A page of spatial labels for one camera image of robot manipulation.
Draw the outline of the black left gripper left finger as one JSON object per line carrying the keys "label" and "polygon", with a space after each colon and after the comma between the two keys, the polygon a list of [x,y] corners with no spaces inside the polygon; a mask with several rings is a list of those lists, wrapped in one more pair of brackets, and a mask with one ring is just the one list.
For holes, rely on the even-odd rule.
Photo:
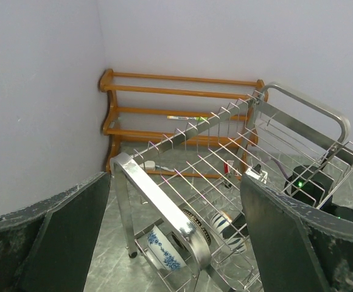
{"label": "black left gripper left finger", "polygon": [[110,194],[108,173],[0,215],[0,291],[83,291]]}

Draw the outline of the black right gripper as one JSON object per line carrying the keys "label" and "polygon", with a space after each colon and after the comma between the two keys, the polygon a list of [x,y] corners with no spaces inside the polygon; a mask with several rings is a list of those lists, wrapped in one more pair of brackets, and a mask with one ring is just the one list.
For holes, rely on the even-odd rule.
{"label": "black right gripper", "polygon": [[353,222],[353,209],[333,202],[334,179],[312,165],[299,165],[286,179],[284,193],[339,219]]}

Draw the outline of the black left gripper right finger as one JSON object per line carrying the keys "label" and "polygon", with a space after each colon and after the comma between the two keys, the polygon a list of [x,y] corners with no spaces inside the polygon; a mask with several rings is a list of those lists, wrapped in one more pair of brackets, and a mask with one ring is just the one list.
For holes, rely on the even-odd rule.
{"label": "black left gripper right finger", "polygon": [[250,176],[240,197],[264,291],[353,291],[353,222]]}

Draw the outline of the dark patterned bowl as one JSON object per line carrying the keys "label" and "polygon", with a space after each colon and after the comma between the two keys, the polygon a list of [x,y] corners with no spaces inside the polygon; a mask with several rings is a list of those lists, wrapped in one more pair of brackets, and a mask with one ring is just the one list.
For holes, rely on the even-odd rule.
{"label": "dark patterned bowl", "polygon": [[204,239],[206,240],[206,243],[208,246],[211,245],[211,237],[209,235],[209,232],[206,230],[206,228],[203,226],[202,222],[195,216],[194,213],[187,209],[182,209],[183,213],[190,219],[191,222],[193,222],[194,226],[200,231]]}

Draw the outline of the blue floral white bowl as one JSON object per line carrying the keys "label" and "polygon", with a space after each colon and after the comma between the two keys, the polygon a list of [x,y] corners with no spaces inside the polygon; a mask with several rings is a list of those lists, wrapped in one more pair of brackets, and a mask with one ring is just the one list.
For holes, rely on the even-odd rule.
{"label": "blue floral white bowl", "polygon": [[148,233],[135,239],[145,261],[157,271],[179,271],[187,264],[171,241],[154,225]]}

